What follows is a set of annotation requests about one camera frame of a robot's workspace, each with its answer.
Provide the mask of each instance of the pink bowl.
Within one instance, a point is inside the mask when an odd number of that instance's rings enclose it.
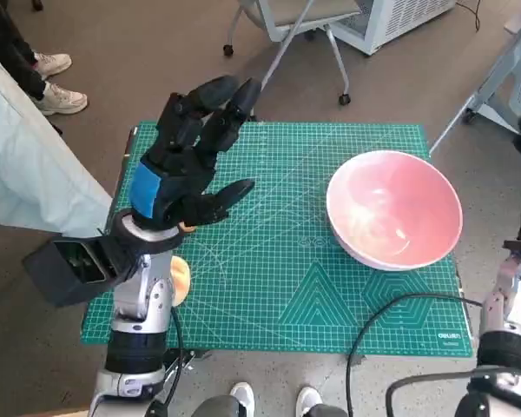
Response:
[[[385,271],[442,259],[463,226],[461,203],[448,180],[430,163],[390,150],[361,154],[339,167],[326,209],[341,247]]]

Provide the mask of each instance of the person's foot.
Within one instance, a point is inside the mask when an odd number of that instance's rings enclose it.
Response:
[[[303,417],[317,404],[322,404],[322,398],[320,397],[319,392],[312,387],[304,387],[297,396],[295,417]]]
[[[85,109],[88,104],[87,96],[84,94],[63,89],[52,83],[46,83],[43,94],[42,100],[33,99],[33,102],[45,116],[55,113],[73,115]]]
[[[35,52],[35,59],[35,70],[43,80],[60,74],[71,66],[71,58],[68,54],[46,55]]]
[[[253,389],[246,382],[239,382],[234,385],[229,393],[241,403],[247,410],[247,417],[254,416],[254,394]]]

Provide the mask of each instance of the sneaker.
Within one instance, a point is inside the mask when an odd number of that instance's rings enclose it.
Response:
[[[46,55],[35,52],[35,70],[43,80],[49,76],[60,74],[71,66],[71,58],[68,54]]]
[[[73,115],[85,109],[88,104],[87,96],[84,94],[63,89],[52,83],[46,83],[43,93],[42,100],[33,99],[33,102],[45,116],[55,113]]]
[[[322,404],[322,398],[320,397],[319,392],[312,387],[304,387],[297,396],[295,417],[303,417],[317,404]]]
[[[235,384],[229,393],[240,402],[247,410],[247,417],[254,415],[254,394],[253,389],[246,382]]]

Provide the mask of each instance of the wire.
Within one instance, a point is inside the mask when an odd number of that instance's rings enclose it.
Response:
[[[181,371],[183,370],[183,334],[181,331],[181,323],[180,319],[177,316],[177,312],[175,308],[172,307],[172,319],[174,320],[175,332],[177,333],[177,346],[180,350],[180,355],[177,358],[177,369],[175,370],[174,382],[172,382],[172,387],[164,401],[164,407],[168,408],[170,402],[174,398],[175,390],[177,389],[177,384],[180,382]]]
[[[477,1],[477,7],[475,8],[475,10],[471,9],[466,4],[456,2],[457,6],[463,7],[464,9],[469,10],[475,16],[475,30],[477,32],[480,30],[480,17],[478,17],[478,9],[480,8],[480,2],[481,2],[481,0]]]
[[[363,337],[365,336],[366,332],[368,332],[369,328],[374,324],[374,322],[376,320],[378,320],[378,318],[380,318],[391,307],[402,302],[403,300],[410,300],[412,298],[432,298],[432,299],[437,299],[437,300],[461,301],[465,304],[471,304],[472,306],[482,307],[482,304],[478,301],[469,300],[467,298],[458,297],[456,295],[448,295],[448,294],[441,294],[441,293],[414,293],[414,294],[405,294],[405,295],[401,295],[400,297],[394,298],[393,300],[388,302],[384,307],[382,307],[379,311],[374,313],[373,316],[366,321],[365,325],[360,330],[359,334],[357,335],[357,338],[355,339],[355,342],[353,343],[351,352],[349,353],[349,356],[347,357],[346,402],[347,402],[347,415],[349,417],[353,417],[353,403],[351,400],[351,368],[352,368],[352,363],[353,363],[353,357],[357,353],[357,349],[359,348],[359,345],[360,345],[361,341],[363,340]]]
[[[461,380],[465,378],[486,378],[490,375],[496,374],[515,374],[521,376],[521,370],[514,367],[486,367],[473,369],[465,372],[449,372],[443,374],[427,374],[427,375],[413,375],[404,378],[403,380],[395,381],[386,390],[386,416],[394,417],[392,407],[393,393],[406,385],[416,384],[418,382],[432,382],[432,381],[446,381],[446,380]]]

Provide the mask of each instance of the green cutting mat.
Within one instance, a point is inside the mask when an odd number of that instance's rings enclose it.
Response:
[[[155,139],[139,125],[117,208],[129,205],[130,178]],[[326,186],[347,159],[375,149],[428,157],[419,126],[247,123],[220,157],[211,189],[253,178],[253,192],[226,221],[199,228],[177,249],[191,267],[191,291],[179,307],[186,348],[345,353],[371,313],[416,291],[458,294],[448,257],[428,268],[385,273],[357,263],[336,243],[325,209]],[[112,298],[94,300],[82,341],[105,343]],[[176,345],[171,328],[168,344]],[[411,300],[368,332],[362,354],[470,356],[464,308]]]

